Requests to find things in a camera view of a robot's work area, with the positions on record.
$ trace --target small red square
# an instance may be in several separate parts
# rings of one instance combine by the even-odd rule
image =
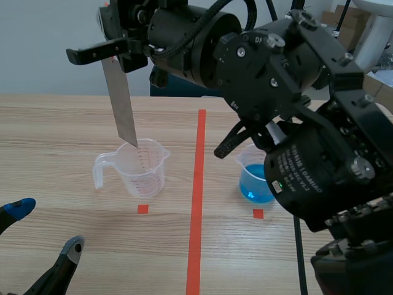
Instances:
[[[263,219],[263,209],[254,209],[254,218]]]
[[[147,214],[149,212],[148,205],[138,205],[138,214]]]

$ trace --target table surface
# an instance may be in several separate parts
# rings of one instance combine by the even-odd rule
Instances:
[[[260,208],[238,189],[240,166],[213,150],[237,122],[220,98],[132,98],[136,131],[169,149],[165,188],[131,196],[107,168],[96,190],[95,157],[116,150],[106,96],[0,95],[0,204],[33,197],[36,209],[0,237],[0,292],[23,294],[64,243],[86,238],[67,294],[185,294],[198,110],[207,110],[201,294],[299,294],[292,216]],[[321,102],[313,102],[315,109]],[[139,204],[149,214],[137,214]],[[331,240],[302,223],[309,294],[321,294],[309,258]]]

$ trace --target blue liquid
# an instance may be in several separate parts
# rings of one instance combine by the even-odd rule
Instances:
[[[265,179],[265,167],[263,164],[252,164],[246,167],[252,175]],[[242,170],[240,174],[240,191],[254,203],[267,203],[274,199],[266,181],[252,177]]]

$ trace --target cardboard box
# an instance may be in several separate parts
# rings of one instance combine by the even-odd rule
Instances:
[[[344,6],[338,5],[335,12],[324,11],[322,13],[322,23],[337,27],[340,21],[341,14],[344,11]],[[348,7],[343,24],[340,29],[338,37],[339,42],[347,51],[355,49],[359,42],[366,24],[371,14],[358,8]]]
[[[373,95],[375,102],[383,105],[393,114],[393,88],[383,82],[365,75],[363,82],[364,90]]]

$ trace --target glass beaker with blue liquid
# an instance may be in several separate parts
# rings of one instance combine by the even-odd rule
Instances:
[[[250,201],[267,203],[274,199],[265,179],[266,152],[250,144],[235,159],[241,167],[240,191]]]

